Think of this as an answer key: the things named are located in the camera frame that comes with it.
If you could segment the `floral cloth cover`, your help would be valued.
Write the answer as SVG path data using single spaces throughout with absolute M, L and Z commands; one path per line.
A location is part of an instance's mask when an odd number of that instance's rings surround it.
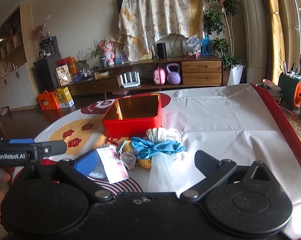
M 128 60 L 135 62 L 171 34 L 204 34 L 206 0 L 123 0 L 118 29 Z

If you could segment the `white standing air conditioner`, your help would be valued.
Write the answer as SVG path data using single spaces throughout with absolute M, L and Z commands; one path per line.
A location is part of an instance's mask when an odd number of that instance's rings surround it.
M 247 82 L 261 83 L 267 77 L 269 23 L 265 0 L 242 0 L 247 45 Z

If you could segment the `small potted plant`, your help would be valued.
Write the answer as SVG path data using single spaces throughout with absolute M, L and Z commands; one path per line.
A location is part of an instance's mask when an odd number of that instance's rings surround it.
M 99 58 L 101 68 L 106 68 L 108 64 L 103 50 L 103 42 L 97 42 L 93 39 L 93 46 L 94 48 L 91 49 L 91 57 L 95 59 Z

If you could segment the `orange plastic stool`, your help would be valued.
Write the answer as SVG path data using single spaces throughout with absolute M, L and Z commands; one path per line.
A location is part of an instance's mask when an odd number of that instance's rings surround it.
M 295 86 L 292 105 L 294 108 L 299 108 L 300 104 L 301 104 L 301 81 L 299 81 Z

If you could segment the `yellow cardboard box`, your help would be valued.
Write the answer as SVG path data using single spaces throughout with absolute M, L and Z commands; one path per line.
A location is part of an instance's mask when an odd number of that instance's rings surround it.
M 55 97 L 59 103 L 60 108 L 69 108 L 74 105 L 71 93 L 68 87 L 58 88 Z

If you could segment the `white tulle mesh fabric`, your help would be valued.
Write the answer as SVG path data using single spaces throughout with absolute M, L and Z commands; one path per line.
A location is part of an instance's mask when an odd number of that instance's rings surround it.
M 193 153 L 158 153 L 152 157 L 147 191 L 174 192 L 179 197 L 203 179 L 205 176 L 195 167 Z

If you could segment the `blue plastic container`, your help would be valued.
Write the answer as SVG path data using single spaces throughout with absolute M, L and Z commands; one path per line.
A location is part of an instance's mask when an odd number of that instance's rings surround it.
M 208 35 L 206 35 L 202 39 L 202 46 L 201 46 L 201 56 L 210 56 L 212 54 L 210 39 Z

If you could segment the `purple kettlebell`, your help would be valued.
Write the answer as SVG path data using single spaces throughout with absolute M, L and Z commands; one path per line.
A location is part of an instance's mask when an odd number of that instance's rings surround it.
M 171 67 L 177 67 L 177 71 L 171 71 Z M 178 85 L 181 82 L 181 77 L 180 77 L 180 66 L 177 63 L 169 63 L 166 66 L 167 70 L 167 82 L 170 85 Z

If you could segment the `black cylindrical speaker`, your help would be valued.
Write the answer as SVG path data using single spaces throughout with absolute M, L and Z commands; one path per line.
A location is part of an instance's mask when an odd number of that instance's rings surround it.
M 166 50 L 166 44 L 163 43 L 157 43 L 157 54 L 159 59 L 166 59 L 167 58 L 167 50 Z

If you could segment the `dark green storage bin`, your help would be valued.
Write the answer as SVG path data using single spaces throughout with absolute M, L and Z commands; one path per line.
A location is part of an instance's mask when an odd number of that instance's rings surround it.
M 293 108 L 299 108 L 301 104 L 301 81 L 281 73 L 278 86 L 281 89 L 283 101 Z

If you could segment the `white red patterned tablecloth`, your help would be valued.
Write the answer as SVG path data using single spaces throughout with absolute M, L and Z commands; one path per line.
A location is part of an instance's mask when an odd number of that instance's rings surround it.
M 264 161 L 293 204 L 285 233 L 301 239 L 301 141 L 282 110 L 268 93 L 248 84 L 229 87 L 171 90 L 159 93 L 162 127 L 176 128 L 186 152 L 203 150 L 216 159 L 238 165 Z M 124 137 L 106 137 L 102 115 L 114 100 L 98 101 L 72 112 L 44 129 L 36 142 L 64 140 L 66 154 L 50 157 L 45 164 L 75 159 L 104 144 L 119 145 Z M 129 174 L 146 192 L 149 170 L 137 165 Z

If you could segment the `cartoon print face mask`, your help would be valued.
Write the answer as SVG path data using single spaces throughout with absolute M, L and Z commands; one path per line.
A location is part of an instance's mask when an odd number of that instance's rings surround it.
M 113 147 L 97 149 L 98 164 L 90 172 L 94 179 L 107 179 L 110 184 L 129 179 L 128 172 Z

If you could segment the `white plant pot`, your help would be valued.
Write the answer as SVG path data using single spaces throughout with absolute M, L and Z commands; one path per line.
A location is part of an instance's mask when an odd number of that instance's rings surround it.
M 230 70 L 228 86 L 239 85 L 243 73 L 244 65 L 238 64 Z

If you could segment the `wooden tv cabinet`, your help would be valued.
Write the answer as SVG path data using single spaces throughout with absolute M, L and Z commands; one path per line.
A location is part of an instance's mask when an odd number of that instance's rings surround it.
M 172 85 L 167 81 L 163 85 L 157 85 L 153 73 L 160 67 L 169 72 L 176 72 L 180 77 L 180 83 Z M 140 77 L 140 85 L 124 88 L 121 81 L 129 81 L 137 72 Z M 216 56 L 168 57 L 166 59 L 150 59 L 136 62 L 115 64 L 112 67 L 100 68 L 96 72 L 108 73 L 98 79 L 83 79 L 76 83 L 66 85 L 71 96 L 90 94 L 106 94 L 109 92 L 121 92 L 132 90 L 165 90 L 178 88 L 214 87 L 222 86 L 224 81 L 223 61 Z

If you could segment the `green potted tree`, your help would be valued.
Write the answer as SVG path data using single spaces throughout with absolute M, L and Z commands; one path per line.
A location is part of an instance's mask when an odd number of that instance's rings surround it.
M 235 56 L 233 18 L 238 14 L 239 0 L 208 0 L 214 6 L 204 13 L 204 31 L 211 40 L 212 51 L 222 59 L 223 68 L 234 69 L 243 60 Z

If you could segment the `pink plush doll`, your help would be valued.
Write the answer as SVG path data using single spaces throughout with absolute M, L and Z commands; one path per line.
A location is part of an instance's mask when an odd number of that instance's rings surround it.
M 101 49 L 102 56 L 105 58 L 107 65 L 114 65 L 115 53 L 113 52 L 113 42 L 108 38 L 104 38 L 99 43 L 99 48 Z

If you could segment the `bagged brown hair scrunchie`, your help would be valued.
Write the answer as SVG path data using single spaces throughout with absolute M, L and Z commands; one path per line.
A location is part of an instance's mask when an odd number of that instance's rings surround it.
M 122 162 L 124 163 L 125 167 L 133 172 L 135 169 L 135 165 L 136 165 L 136 157 L 135 155 L 129 153 L 129 152 L 124 152 L 121 153 L 120 155 L 120 159 L 122 160 Z

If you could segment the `red metal tin box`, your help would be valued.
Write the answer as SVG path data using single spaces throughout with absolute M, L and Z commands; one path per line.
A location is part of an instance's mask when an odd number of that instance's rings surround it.
M 101 121 L 107 137 L 143 137 L 162 117 L 161 96 L 150 94 L 116 99 Z

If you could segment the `clear plastic bag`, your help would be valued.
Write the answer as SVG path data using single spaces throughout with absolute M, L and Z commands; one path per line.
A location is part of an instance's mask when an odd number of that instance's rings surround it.
M 197 36 L 189 37 L 185 44 L 186 57 L 199 58 L 201 56 L 202 42 Z

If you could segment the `yellow curtain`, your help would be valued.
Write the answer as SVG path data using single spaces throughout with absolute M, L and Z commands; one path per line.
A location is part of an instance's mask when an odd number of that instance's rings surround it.
M 278 83 L 280 74 L 297 67 L 301 53 L 300 14 L 297 0 L 266 0 L 270 27 L 268 77 Z

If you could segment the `blue rubber glove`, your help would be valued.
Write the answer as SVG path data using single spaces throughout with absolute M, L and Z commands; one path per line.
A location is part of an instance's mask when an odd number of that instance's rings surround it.
M 176 140 L 167 140 L 164 142 L 151 142 L 139 137 L 131 138 L 131 148 L 137 152 L 137 159 L 151 159 L 158 153 L 176 154 L 185 151 L 185 147 Z

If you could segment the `black cabinet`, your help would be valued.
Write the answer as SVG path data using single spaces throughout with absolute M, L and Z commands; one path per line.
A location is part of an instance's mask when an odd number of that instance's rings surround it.
M 39 43 L 41 51 L 38 60 L 33 63 L 35 77 L 40 94 L 44 91 L 53 91 L 59 87 L 56 72 L 56 62 L 61 60 L 57 37 L 52 36 Z

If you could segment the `cream knitted cloth roll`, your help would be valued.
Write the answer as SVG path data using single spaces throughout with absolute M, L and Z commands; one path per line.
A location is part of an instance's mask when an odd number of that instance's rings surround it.
M 151 128 L 146 131 L 149 141 L 159 144 L 168 140 L 175 140 L 181 142 L 182 137 L 180 132 L 175 128 Z

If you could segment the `cereal box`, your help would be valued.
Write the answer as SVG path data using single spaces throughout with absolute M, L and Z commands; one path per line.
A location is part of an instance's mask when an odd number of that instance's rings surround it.
M 57 67 L 56 74 L 61 86 L 66 86 L 72 82 L 69 67 L 67 64 Z

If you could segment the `orange gift bag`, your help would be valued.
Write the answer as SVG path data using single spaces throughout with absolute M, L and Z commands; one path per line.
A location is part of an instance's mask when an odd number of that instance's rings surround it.
M 37 101 L 42 111 L 51 111 L 60 109 L 59 102 L 55 97 L 55 92 L 44 91 L 37 95 Z

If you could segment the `white wifi router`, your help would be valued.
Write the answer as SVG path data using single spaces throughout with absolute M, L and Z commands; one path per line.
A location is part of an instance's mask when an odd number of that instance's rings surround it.
M 139 72 L 126 72 L 119 76 L 123 88 L 138 87 L 141 84 Z

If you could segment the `pink small suitcase toy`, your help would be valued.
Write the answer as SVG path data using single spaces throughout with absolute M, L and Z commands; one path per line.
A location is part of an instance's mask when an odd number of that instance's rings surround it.
M 157 66 L 153 72 L 153 79 L 156 85 L 163 85 L 166 81 L 166 71 L 160 66 Z

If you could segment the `wooden wall shelf unit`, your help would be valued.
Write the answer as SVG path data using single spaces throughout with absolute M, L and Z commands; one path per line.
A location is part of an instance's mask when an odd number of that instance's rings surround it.
M 12 111 L 35 108 L 39 89 L 33 63 L 32 6 L 18 5 L 0 25 L 0 108 Z

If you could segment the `yellow rubber duck toy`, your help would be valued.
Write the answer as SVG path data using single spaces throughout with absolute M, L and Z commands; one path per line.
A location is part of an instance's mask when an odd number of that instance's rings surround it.
M 121 153 L 124 153 L 124 152 L 129 152 L 129 153 L 135 155 L 136 163 L 138 163 L 142 168 L 145 168 L 148 170 L 151 169 L 151 159 L 138 159 L 137 158 L 138 152 L 137 152 L 137 150 L 132 148 L 130 140 L 123 141 Z

